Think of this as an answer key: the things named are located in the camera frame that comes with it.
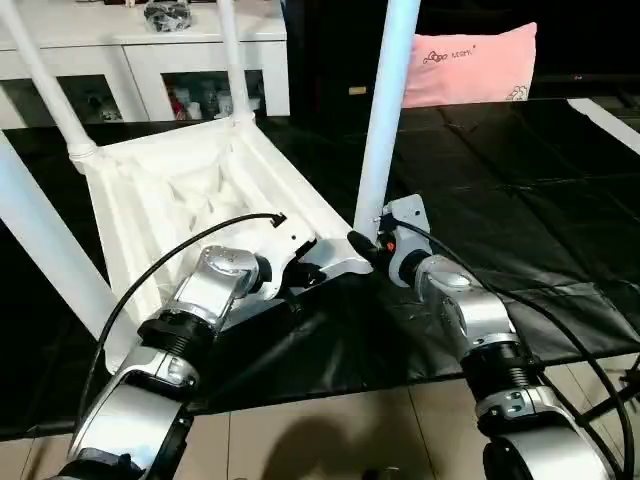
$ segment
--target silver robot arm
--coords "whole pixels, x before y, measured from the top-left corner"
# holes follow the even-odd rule
[[[56,479],[173,478],[192,418],[186,405],[233,303],[260,288],[265,262],[210,246],[129,353],[77,429]]]
[[[387,205],[381,224],[385,216],[429,229],[417,195]],[[387,232],[381,225],[384,249],[357,232],[349,240],[394,283],[412,287],[431,318],[442,322],[475,397],[478,428],[489,439],[487,479],[608,479],[582,430],[539,381],[502,300],[456,262],[432,255],[423,237],[391,225]]]

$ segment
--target white metal pole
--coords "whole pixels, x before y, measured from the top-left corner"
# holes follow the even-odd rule
[[[1,130],[0,218],[97,338],[115,307],[115,295]],[[115,371],[137,339],[133,322],[123,313],[105,345],[109,370]]]
[[[382,213],[420,0],[389,0],[364,151],[354,228],[375,241]]]
[[[222,23],[222,35],[224,47],[227,53],[229,74],[229,86],[233,100],[233,116],[237,118],[252,115],[249,106],[249,93],[247,91],[247,79],[244,76],[244,63],[240,54],[240,42],[236,29],[234,0],[217,0],[220,21]]]
[[[5,27],[16,42],[20,56],[31,73],[33,83],[66,140],[71,160],[95,154],[96,144],[82,128],[58,80],[49,73],[42,61],[40,51],[34,44],[13,0],[0,0],[0,18],[4,20]]]

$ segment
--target white cabinet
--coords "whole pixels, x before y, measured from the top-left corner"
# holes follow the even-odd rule
[[[128,45],[124,47],[152,121],[174,120],[195,102],[204,119],[226,116],[230,106],[222,43]],[[289,115],[286,42],[242,42],[249,97],[267,115]]]
[[[258,114],[289,115],[280,1],[235,7],[252,103]],[[152,32],[143,5],[21,0],[18,8],[83,123],[188,119],[194,103],[204,119],[231,109],[216,3],[190,4],[193,25],[171,33]],[[53,121],[0,21],[0,128],[45,125]]]
[[[148,121],[119,46],[42,49],[83,123]],[[0,51],[0,128],[54,125],[15,50]]]

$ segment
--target tiled floor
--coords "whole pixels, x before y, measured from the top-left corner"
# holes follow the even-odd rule
[[[602,364],[616,378],[633,359]],[[547,374],[581,409],[604,396],[584,364],[552,367]],[[176,478],[351,480],[369,468],[395,466],[408,480],[480,480],[486,440],[475,422],[474,401],[463,381],[199,417]],[[615,415],[595,427],[619,456]],[[56,474],[69,440],[64,435],[0,444],[0,478],[41,480]]]

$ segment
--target pink pillow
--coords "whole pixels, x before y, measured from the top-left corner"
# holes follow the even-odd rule
[[[535,23],[500,35],[415,35],[402,106],[526,100]]]

